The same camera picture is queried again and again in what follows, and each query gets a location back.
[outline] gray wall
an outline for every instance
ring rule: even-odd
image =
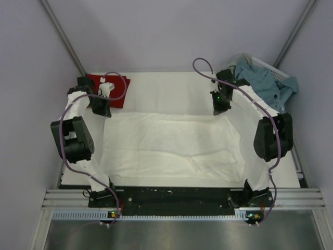
[[[59,156],[49,128],[78,72],[37,0],[0,3],[0,249],[27,249]]]
[[[248,52],[273,63],[307,0],[49,0],[87,72],[215,69]]]
[[[333,218],[333,1],[321,0],[283,61],[299,81],[290,102],[299,154],[311,183],[322,189]]]

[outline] white basket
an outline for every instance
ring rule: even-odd
[[[289,75],[284,74],[280,70],[274,68],[273,66],[271,66],[271,65],[269,65],[267,63],[264,63],[263,61],[255,58],[253,56],[252,56],[252,63],[253,63],[253,65],[269,69],[271,71],[271,73],[272,73],[272,75],[273,75],[273,77],[274,77],[275,80],[283,81],[283,80],[286,80],[287,78],[289,78]]]

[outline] blue towel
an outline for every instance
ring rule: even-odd
[[[280,113],[285,112],[285,102],[288,98],[293,93],[298,92],[298,83],[295,77],[289,77],[282,82],[275,81],[270,70],[249,65],[244,59],[237,62],[235,78],[247,80],[255,93]]]

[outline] white towel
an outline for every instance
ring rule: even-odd
[[[101,165],[122,178],[241,181],[240,135],[225,116],[118,113],[106,119]]]

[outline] metal sheet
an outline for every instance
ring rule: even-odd
[[[86,223],[52,221],[45,249],[323,249],[311,211],[274,211],[259,228],[240,221],[120,221],[70,234]]]

